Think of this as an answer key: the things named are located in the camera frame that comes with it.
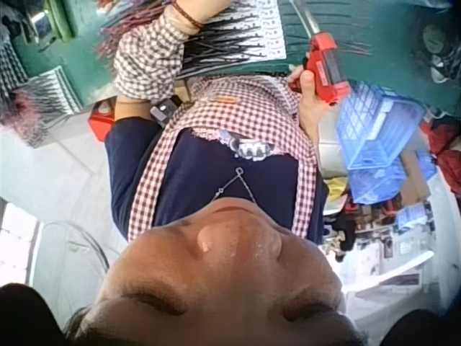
green work surface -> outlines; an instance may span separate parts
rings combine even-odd
[[[16,41],[18,54],[30,76],[62,65],[84,104],[95,100],[95,93],[112,78],[104,61],[95,55],[99,28],[107,18],[98,15],[94,0],[64,0],[76,38],[67,44],[54,43],[38,53],[33,46]],[[287,43],[287,60],[249,63],[213,73],[244,74],[287,72],[288,64],[300,64],[308,49],[305,30],[288,0],[279,0]],[[372,45],[372,55],[340,52],[349,79],[390,87],[429,105],[461,116],[461,90],[452,81],[435,84],[427,66],[415,58],[419,22],[433,16],[423,7],[396,4],[391,0],[309,1],[322,30],[337,40]]]

apron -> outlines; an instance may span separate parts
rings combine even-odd
[[[205,78],[194,85],[192,104],[182,105],[162,133],[136,190],[128,226],[128,241],[152,228],[158,194],[179,133],[226,130],[270,143],[298,162],[297,194],[292,233],[306,238],[315,197],[317,158],[312,142],[300,129],[300,95],[283,78],[227,76]],[[235,104],[212,97],[235,97]]]

silver chain necklace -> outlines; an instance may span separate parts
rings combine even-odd
[[[246,191],[250,195],[250,198],[253,201],[253,203],[258,205],[258,203],[256,202],[256,198],[253,196],[253,193],[250,190],[250,187],[248,186],[245,179],[243,178],[243,173],[245,173],[243,168],[241,168],[241,167],[237,168],[236,169],[236,174],[237,175],[234,178],[232,178],[231,180],[229,180],[229,182],[226,185],[224,185],[223,187],[218,189],[218,191],[215,194],[215,197],[212,199],[212,202],[214,202],[219,196],[221,196],[224,193],[225,189],[227,189],[229,186],[231,186],[237,179],[240,179],[243,186],[246,188]]]

checkered sleeve cover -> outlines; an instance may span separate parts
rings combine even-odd
[[[188,35],[168,22],[164,15],[149,25],[123,36],[115,56],[119,92],[153,103],[174,94],[174,80],[181,71],[184,42]]]

red and black handheld tool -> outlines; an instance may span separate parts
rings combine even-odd
[[[321,32],[302,0],[290,0],[310,38],[309,59],[303,60],[305,70],[315,76],[315,91],[324,102],[336,105],[351,92],[351,86],[341,70],[338,46],[333,36]],[[294,92],[301,93],[300,80],[290,83]]]

